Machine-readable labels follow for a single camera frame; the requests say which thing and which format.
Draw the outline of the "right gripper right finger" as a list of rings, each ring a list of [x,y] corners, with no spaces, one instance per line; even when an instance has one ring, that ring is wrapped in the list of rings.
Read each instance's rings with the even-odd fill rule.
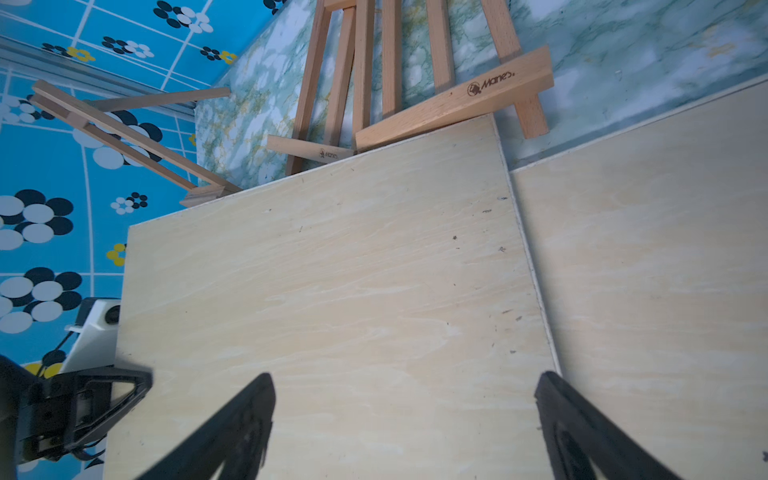
[[[553,371],[541,374],[535,400],[556,479],[677,479]]]

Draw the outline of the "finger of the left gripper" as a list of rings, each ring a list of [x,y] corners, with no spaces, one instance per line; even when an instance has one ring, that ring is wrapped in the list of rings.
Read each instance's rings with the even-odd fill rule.
[[[99,442],[152,387],[148,371],[98,367],[35,387],[35,447],[84,450]]]

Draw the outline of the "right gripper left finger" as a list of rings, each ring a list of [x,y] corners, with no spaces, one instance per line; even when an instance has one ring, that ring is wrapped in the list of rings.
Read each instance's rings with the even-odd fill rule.
[[[276,391],[262,373],[142,479],[255,479],[264,466]]]

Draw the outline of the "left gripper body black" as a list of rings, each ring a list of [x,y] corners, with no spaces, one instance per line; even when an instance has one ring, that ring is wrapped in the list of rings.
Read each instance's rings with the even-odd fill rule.
[[[71,379],[44,380],[1,358],[1,477],[21,463],[57,461],[71,452]]]

